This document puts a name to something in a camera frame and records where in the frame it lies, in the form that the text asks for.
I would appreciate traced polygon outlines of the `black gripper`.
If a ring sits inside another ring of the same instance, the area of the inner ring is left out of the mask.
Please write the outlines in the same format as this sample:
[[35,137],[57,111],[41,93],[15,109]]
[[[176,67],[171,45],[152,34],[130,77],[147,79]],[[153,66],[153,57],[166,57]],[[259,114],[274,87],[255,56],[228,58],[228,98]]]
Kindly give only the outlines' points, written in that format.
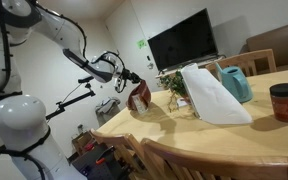
[[129,80],[132,84],[136,84],[141,81],[141,78],[136,73],[131,72],[128,69],[123,69],[121,76],[123,80]]

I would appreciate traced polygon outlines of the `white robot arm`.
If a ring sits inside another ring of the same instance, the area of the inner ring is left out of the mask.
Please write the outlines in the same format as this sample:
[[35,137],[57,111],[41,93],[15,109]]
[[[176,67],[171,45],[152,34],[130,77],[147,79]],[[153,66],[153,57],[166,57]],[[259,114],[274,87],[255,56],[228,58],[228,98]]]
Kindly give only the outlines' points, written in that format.
[[115,82],[122,92],[140,77],[125,68],[118,54],[106,51],[85,57],[86,36],[71,19],[41,6],[37,0],[0,0],[0,155],[7,154],[27,180],[87,180],[71,166],[52,137],[45,105],[24,95],[10,49],[38,32],[59,45],[75,65],[101,83]]

